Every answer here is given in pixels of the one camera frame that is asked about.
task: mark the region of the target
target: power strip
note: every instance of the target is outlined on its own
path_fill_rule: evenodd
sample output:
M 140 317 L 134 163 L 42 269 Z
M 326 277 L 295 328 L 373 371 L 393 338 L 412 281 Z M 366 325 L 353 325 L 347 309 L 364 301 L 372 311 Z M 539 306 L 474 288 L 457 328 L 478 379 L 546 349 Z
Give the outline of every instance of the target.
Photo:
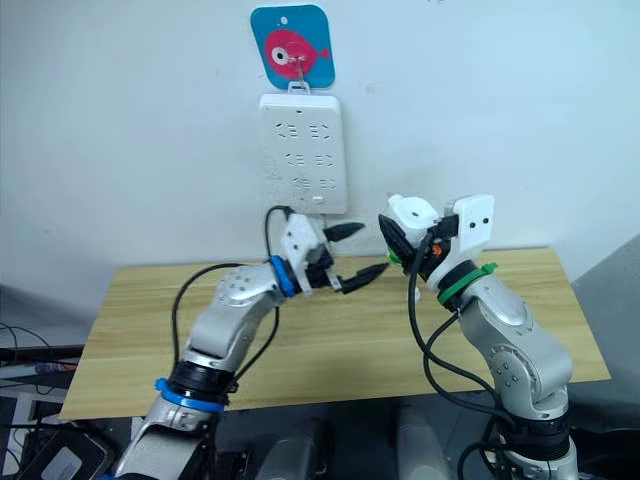
M 300 213 L 345 213 L 340 103 L 330 95 L 265 94 L 261 138 L 271 204 Z

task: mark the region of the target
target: fish sticker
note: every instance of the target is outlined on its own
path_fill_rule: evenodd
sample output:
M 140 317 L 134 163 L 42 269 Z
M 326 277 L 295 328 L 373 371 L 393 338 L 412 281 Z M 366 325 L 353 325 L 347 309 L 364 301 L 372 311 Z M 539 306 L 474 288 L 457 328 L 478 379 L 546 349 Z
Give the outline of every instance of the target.
M 335 78 L 329 20 L 317 5 L 258 7 L 251 29 L 271 84 L 288 90 L 299 80 L 309 88 L 329 88 Z
M 297 60 L 302 74 L 306 75 L 315 65 L 318 57 L 329 59 L 329 49 L 316 51 L 300 34 L 286 29 L 274 30 L 265 42 L 269 65 L 278 74 L 288 79 L 298 78 Z

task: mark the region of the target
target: wooden tabletop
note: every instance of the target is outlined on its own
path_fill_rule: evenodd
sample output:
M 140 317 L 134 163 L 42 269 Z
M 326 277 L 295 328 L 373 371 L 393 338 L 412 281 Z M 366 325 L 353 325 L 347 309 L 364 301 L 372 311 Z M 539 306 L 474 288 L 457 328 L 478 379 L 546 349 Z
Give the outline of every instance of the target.
M 340 257 L 336 270 L 350 276 L 380 258 Z M 525 298 L 538 322 L 569 350 L 573 382 L 608 379 L 609 372 L 562 267 L 552 250 L 486 252 L 495 272 Z M 65 419 L 145 415 L 156 378 L 171 367 L 169 314 L 182 283 L 203 265 L 121 268 L 113 278 L 60 414 Z M 212 299 L 224 272 L 193 284 L 180 310 L 181 343 Z M 374 283 L 349 295 L 320 290 L 294 298 L 281 309 L 273 344 L 232 395 L 232 409 L 433 392 L 422 372 L 421 354 L 407 317 L 407 278 L 390 267 Z M 422 285 L 417 313 L 429 335 L 449 316 Z M 265 318 L 252 354 L 273 325 Z M 458 325 L 438 340 L 436 354 L 490 380 L 480 354 Z M 434 366 L 435 377 L 452 391 L 474 383 Z

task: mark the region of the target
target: green cable tie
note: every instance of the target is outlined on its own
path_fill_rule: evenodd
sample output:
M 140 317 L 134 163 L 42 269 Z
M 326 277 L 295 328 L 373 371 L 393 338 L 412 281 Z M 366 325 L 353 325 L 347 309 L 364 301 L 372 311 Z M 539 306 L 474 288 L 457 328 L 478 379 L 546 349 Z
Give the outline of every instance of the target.
M 440 305 L 444 305 L 451 297 L 453 297 L 456 293 L 465 288 L 471 282 L 485 275 L 492 274 L 496 268 L 498 268 L 497 263 L 485 263 L 482 267 L 476 268 L 473 272 L 467 273 L 464 277 L 462 277 L 460 280 L 458 280 L 456 283 L 454 283 L 444 292 L 438 295 L 438 302 L 440 302 Z

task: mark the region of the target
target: robotic arm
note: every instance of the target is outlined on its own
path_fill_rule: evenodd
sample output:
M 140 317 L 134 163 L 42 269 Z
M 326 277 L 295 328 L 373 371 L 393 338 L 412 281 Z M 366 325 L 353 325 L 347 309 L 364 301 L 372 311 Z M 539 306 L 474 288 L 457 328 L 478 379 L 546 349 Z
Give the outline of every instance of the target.
M 201 473 L 219 413 L 234 391 L 262 319 L 298 293 L 310 296 L 325 286 L 350 293 L 377 278 L 387 264 L 372 265 L 343 279 L 333 271 L 329 241 L 340 241 L 364 227 L 360 223 L 321 229 L 305 215 L 288 215 L 281 245 L 286 258 L 229 271 L 212 303 L 200 314 L 169 379 L 158 379 L 160 394 L 140 430 L 118 462 L 118 478 L 204 478 Z
M 567 421 L 571 358 L 529 305 L 492 274 L 495 264 L 474 263 L 491 236 L 493 204 L 490 195 L 464 197 L 447 204 L 440 218 L 425 200 L 395 195 L 388 216 L 379 216 L 380 228 L 405 273 L 427 242 L 419 275 L 445 308 L 460 312 L 462 331 L 483 355 L 514 421 L 515 427 L 497 423 L 513 476 L 577 480 Z

